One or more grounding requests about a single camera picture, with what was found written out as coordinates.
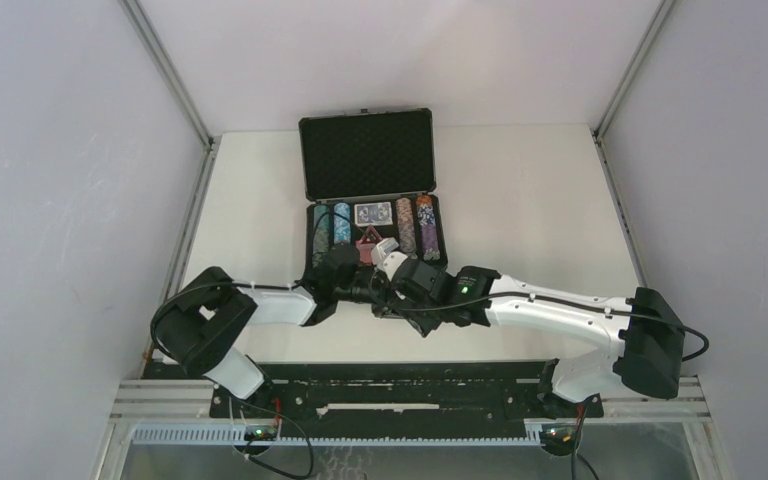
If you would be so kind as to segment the red playing card deck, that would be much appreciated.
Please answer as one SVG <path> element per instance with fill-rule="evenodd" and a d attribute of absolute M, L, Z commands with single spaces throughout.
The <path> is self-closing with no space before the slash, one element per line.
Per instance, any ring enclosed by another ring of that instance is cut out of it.
<path fill-rule="evenodd" d="M 355 242 L 356 249 L 359 253 L 359 263 L 364 266 L 370 266 L 374 264 L 372 259 L 372 252 L 375 249 L 377 243 L 369 239 L 359 239 Z"/>

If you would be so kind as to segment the red triangular dealer button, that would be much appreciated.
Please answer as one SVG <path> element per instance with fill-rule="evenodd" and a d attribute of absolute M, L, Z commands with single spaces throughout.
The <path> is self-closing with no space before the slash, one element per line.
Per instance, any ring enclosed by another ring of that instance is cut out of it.
<path fill-rule="evenodd" d="M 376 230 L 374 226 L 367 226 L 360 238 L 356 241 L 357 244 L 372 244 L 375 245 L 383 239 L 381 234 Z"/>

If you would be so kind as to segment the blue playing card deck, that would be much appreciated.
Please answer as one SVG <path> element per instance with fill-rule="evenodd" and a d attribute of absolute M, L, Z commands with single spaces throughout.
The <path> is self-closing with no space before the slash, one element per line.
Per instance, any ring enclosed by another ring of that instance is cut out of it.
<path fill-rule="evenodd" d="M 354 223 L 359 227 L 388 226 L 393 224 L 390 202 L 358 203 L 353 206 Z"/>

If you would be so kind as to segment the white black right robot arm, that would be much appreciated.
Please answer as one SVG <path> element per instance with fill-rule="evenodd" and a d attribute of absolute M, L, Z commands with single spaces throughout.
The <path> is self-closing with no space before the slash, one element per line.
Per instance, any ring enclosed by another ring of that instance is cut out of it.
<path fill-rule="evenodd" d="M 646 287 L 631 297 L 577 295 L 474 266 L 451 275 L 400 252 L 375 268 L 387 279 L 388 308 L 422 335 L 443 323 L 525 327 L 590 345 L 585 354 L 549 362 L 549 382 L 537 393 L 539 406 L 552 416 L 618 386 L 649 398 L 674 399 L 683 363 L 710 346 L 660 292 Z"/>

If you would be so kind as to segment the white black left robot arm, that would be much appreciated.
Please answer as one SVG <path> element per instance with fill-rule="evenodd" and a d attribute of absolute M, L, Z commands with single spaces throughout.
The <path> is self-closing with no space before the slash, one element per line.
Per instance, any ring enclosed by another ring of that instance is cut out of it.
<path fill-rule="evenodd" d="M 261 416 L 270 409 L 273 392 L 262 369 L 235 347 L 238 337 L 249 325 L 318 325 L 341 301 L 369 303 L 369 292 L 351 291 L 360 260 L 355 246 L 340 244 L 288 286 L 243 282 L 209 267 L 156 310 L 152 342 L 185 374 L 211 380 L 232 394 L 246 415 Z"/>

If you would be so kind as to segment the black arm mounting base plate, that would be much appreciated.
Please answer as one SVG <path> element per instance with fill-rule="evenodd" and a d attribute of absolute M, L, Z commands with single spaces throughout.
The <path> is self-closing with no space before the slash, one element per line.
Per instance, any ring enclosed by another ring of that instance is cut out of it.
<path fill-rule="evenodd" d="M 267 428 L 303 436 L 513 434 L 539 424 L 540 439 L 561 439 L 579 407 L 550 398 L 547 366 L 539 361 L 419 364 L 266 364 L 269 389 L 240 401 L 214 387 L 221 407 L 207 425 Z M 327 402 L 438 402 L 451 413 L 335 412 L 316 418 L 304 409 L 282 413 L 293 396 Z"/>

